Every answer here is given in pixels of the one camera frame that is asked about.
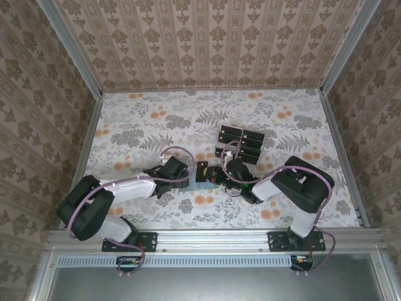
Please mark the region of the black battery holder tray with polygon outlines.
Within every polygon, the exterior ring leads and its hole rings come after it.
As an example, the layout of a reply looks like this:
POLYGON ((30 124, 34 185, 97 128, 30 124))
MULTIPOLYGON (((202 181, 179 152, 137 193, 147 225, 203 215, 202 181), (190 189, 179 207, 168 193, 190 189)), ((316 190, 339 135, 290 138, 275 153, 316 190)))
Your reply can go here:
POLYGON ((256 165, 261 156, 265 135, 259 132, 230 125, 221 125, 217 135, 215 156, 220 158, 230 152, 234 159, 240 158, 244 163, 256 165))

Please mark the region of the floral patterned tablecloth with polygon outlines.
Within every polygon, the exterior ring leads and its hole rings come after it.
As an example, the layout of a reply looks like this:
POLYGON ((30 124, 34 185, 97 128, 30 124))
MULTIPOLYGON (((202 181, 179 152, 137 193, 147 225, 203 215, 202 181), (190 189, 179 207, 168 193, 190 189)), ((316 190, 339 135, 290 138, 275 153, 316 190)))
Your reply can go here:
MULTIPOLYGON (((357 213, 344 177, 320 95, 315 89, 215 90, 106 94, 86 165, 98 179, 121 179, 156 166, 166 151, 182 162, 217 165, 222 125, 264 134, 261 155, 250 171, 261 177, 291 156, 327 172, 335 181, 320 227, 357 227, 357 213)), ((259 205, 223 187, 137 198, 114 204, 143 230, 285 228, 295 205, 283 194, 259 205)))

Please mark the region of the small black connector board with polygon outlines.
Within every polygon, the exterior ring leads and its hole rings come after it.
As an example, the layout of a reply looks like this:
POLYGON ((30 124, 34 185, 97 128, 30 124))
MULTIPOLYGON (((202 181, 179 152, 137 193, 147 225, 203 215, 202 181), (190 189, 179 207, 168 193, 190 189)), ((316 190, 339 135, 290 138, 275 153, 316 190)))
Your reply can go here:
POLYGON ((132 273, 141 263, 142 256, 118 256, 116 269, 122 274, 132 273))
POLYGON ((308 272, 312 269, 313 257, 311 255, 291 255, 290 269, 296 272, 308 272))

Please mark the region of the grey sheet metal panel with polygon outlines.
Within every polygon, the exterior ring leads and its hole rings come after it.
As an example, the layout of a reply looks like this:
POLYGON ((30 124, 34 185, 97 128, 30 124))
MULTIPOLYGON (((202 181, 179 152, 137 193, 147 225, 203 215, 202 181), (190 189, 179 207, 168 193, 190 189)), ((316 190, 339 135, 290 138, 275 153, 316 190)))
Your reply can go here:
POLYGON ((62 268, 48 301, 384 301, 370 268, 62 268))

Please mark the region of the long aluminium mounting rail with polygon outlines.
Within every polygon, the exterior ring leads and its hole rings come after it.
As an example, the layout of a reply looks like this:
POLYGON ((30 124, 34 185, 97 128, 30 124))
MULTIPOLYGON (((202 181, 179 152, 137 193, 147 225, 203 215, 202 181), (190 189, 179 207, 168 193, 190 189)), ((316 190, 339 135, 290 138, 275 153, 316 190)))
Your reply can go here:
MULTIPOLYGON (((156 255, 222 255, 269 253, 270 232, 277 229, 250 230, 156 230, 156 255)), ((375 228, 326 228, 323 239, 326 251, 336 240, 334 254, 385 252, 387 244, 375 228)), ((51 231, 44 252, 63 255, 101 255, 102 239, 72 240, 66 231, 51 231)))

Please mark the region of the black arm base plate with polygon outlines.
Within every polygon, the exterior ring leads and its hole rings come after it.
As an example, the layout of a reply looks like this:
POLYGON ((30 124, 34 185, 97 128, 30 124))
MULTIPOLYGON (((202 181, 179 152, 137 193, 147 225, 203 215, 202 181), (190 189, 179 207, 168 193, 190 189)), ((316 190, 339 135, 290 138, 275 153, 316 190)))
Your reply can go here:
MULTIPOLYGON (((144 252, 156 252, 157 236, 158 234, 156 232, 137 232, 131 234, 128 238, 122 241, 121 244, 136 246, 137 248, 141 248, 144 252)), ((138 250, 118 246, 108 240, 103 240, 102 252, 126 253, 138 252, 138 250)))
POLYGON ((268 244, 271 252, 326 250, 323 233, 320 231, 312 231, 306 238, 289 231, 271 231, 268 233, 268 244))

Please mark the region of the aluminium side rail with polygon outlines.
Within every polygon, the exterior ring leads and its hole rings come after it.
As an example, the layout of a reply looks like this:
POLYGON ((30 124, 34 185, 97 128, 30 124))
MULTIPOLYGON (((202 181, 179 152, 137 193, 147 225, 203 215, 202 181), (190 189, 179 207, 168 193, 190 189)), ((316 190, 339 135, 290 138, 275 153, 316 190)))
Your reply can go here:
POLYGON ((357 187, 355 177, 353 175, 353 171, 352 171, 350 162, 348 160, 348 156, 346 154, 346 150, 345 150, 343 141, 341 139, 341 134, 340 134, 339 128, 337 126, 337 122, 335 120, 335 116, 334 116, 333 110, 331 108, 330 101, 329 101, 327 95, 323 94, 321 91, 319 91, 319 93, 320 93, 321 104, 322 104, 323 110, 325 112, 328 126, 330 128, 333 142, 336 147, 338 158, 339 158, 342 170, 343 170, 344 178, 345 178, 345 181, 348 186, 350 197, 351 197, 352 201, 354 202, 354 207, 355 207, 355 211, 358 216, 358 220, 360 221, 360 225, 362 227, 370 228, 370 223, 369 223, 369 220, 368 220, 368 217, 367 217, 364 205, 363 205, 363 201, 361 199, 361 196, 360 196, 360 193, 359 193, 359 190, 357 187))
POLYGON ((90 155, 90 150, 95 136, 96 127, 98 125, 98 121, 100 118, 102 106, 103 106, 103 99, 102 97, 100 97, 98 100, 95 101, 90 123, 88 124, 87 132, 82 145, 82 150, 71 183, 70 191, 72 191, 72 189, 79 183, 79 181, 85 174, 86 165, 90 155))

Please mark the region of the aluminium frame post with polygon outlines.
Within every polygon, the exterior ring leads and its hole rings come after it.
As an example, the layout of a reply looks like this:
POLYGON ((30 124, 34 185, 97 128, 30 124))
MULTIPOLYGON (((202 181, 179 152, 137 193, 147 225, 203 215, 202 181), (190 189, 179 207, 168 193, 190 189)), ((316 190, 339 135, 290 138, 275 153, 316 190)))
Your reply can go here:
POLYGON ((321 84, 321 92, 323 95, 328 95, 334 86, 341 71, 344 69, 350 55, 355 49, 364 30, 368 26, 372 16, 377 10, 381 0, 363 0, 363 3, 358 10, 353 22, 344 37, 343 43, 339 47, 332 64, 330 65, 321 84))
POLYGON ((60 10, 57 8, 53 0, 37 0, 39 6, 48 18, 50 25, 52 25, 59 40, 62 42, 69 56, 71 57, 77 70, 80 72, 87 88, 97 101, 102 97, 102 88, 95 78, 94 73, 90 68, 90 64, 86 60, 79 44, 78 38, 73 36, 73 33, 68 27, 64 17, 62 17, 60 10))

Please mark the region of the aluminium frame bar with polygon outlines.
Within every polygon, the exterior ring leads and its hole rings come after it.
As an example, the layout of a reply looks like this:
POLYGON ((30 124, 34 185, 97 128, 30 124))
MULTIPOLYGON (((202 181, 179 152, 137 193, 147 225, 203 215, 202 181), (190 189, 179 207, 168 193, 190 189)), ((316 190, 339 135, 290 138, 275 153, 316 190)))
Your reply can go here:
POLYGON ((55 279, 57 260, 58 255, 53 252, 43 255, 28 301, 48 301, 51 286, 55 279))
POLYGON ((401 301, 401 286, 389 256, 378 251, 371 259, 384 301, 401 301))

